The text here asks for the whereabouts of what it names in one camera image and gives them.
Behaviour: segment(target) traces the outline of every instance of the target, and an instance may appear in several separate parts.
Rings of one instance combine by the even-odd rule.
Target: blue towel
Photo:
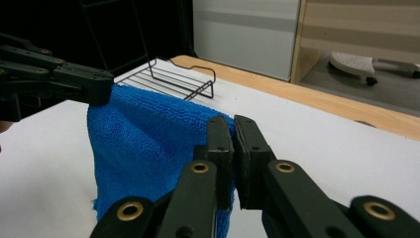
[[[233,119],[223,113],[132,86],[114,85],[109,104],[89,106],[97,219],[124,197],[155,201],[173,190],[194,146],[206,144],[207,120],[217,115],[225,116],[233,135]],[[230,214],[217,211],[217,237],[227,236]]]

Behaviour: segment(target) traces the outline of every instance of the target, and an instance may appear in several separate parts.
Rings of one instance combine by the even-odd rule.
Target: floor
[[[420,117],[420,79],[412,77],[412,70],[379,60],[373,63],[377,84],[368,86],[365,78],[328,62],[329,54],[324,54],[299,85]]]

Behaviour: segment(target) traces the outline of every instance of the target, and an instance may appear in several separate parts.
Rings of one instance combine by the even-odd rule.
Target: caster wheel
[[[420,71],[414,70],[413,71],[413,78],[420,78]]]
[[[374,86],[377,84],[377,80],[374,77],[367,77],[367,85]]]
[[[336,68],[330,61],[328,61],[328,67],[329,68]]]

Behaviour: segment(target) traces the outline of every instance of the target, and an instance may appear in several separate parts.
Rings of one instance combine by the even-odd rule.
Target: hand
[[[12,125],[13,122],[0,121],[0,133],[7,131]]]

